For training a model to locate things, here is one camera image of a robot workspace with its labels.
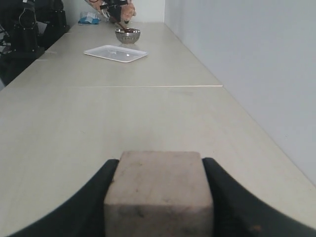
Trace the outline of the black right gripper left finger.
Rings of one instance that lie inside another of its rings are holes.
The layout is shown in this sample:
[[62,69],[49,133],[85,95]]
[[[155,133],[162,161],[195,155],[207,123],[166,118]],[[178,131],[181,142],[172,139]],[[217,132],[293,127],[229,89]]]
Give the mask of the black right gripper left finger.
[[119,160],[110,159],[58,208],[11,234],[12,237],[104,237],[104,198]]

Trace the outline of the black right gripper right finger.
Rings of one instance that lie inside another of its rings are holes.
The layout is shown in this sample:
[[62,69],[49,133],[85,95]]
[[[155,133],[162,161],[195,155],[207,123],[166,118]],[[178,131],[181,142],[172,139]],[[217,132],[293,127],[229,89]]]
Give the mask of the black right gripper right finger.
[[271,207],[235,180],[215,159],[203,158],[214,203],[215,237],[312,237],[314,230]]

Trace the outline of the black robot base far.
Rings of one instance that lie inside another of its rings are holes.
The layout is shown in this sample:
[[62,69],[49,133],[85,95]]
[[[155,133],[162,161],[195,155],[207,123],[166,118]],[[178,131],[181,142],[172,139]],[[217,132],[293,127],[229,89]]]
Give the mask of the black robot base far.
[[2,0],[1,82],[9,85],[69,29],[61,0]]

